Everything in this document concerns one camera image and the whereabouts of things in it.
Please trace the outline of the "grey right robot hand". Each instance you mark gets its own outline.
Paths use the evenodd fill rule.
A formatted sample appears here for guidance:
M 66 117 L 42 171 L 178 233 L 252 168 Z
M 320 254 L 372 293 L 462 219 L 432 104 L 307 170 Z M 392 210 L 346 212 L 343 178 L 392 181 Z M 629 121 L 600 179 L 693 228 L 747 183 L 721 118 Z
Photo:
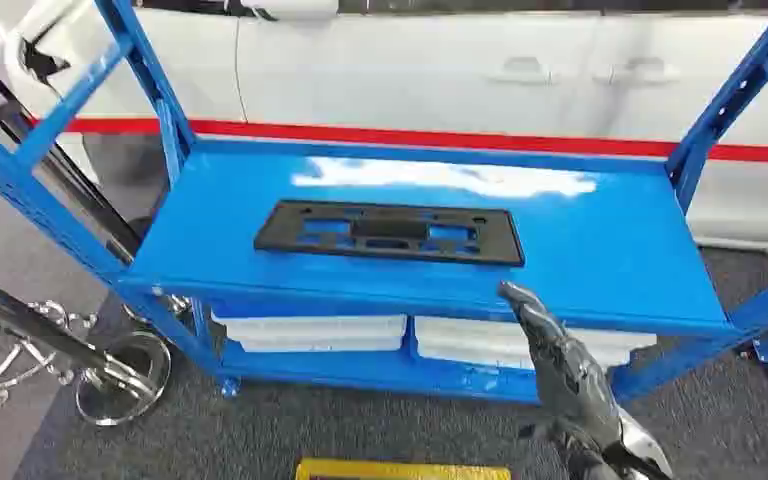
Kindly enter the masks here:
M 538 397 L 555 422 L 597 449 L 619 442 L 619 407 L 603 368 L 585 344 L 569 333 L 534 292 L 510 281 L 500 282 L 497 292 L 508 302 L 527 337 Z

